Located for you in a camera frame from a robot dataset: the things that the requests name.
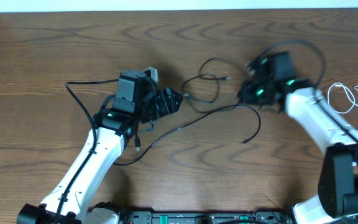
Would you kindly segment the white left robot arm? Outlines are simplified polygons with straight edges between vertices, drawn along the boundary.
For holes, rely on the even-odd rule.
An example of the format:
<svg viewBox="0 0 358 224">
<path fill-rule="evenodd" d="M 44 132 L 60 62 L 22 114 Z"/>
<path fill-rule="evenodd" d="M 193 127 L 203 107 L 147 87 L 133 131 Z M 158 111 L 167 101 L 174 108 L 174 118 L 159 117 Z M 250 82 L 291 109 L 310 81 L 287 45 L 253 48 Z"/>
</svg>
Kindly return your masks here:
<svg viewBox="0 0 358 224">
<path fill-rule="evenodd" d="M 183 97 L 170 87 L 159 89 L 153 67 L 123 70 L 115 82 L 117 91 L 99 111 L 94 116 L 85 113 L 91 129 L 64 178 L 40 205 L 24 205 L 18 223 L 119 223 L 113 209 L 91 208 L 94 195 L 128 142 L 138 137 L 139 124 L 177 112 Z"/>
</svg>

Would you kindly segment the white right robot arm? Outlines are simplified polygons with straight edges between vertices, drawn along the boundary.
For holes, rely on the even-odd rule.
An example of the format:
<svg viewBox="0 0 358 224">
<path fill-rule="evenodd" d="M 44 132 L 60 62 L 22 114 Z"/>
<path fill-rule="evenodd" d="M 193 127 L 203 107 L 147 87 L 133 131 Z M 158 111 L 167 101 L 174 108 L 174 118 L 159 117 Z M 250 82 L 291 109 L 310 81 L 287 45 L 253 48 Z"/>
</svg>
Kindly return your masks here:
<svg viewBox="0 0 358 224">
<path fill-rule="evenodd" d="M 262 53 L 248 64 L 238 92 L 244 104 L 280 110 L 299 123 L 324 156 L 318 194 L 294 205 L 287 223 L 337 223 L 358 215 L 358 130 L 329 109 L 309 79 L 298 79 L 290 54 Z"/>
</svg>

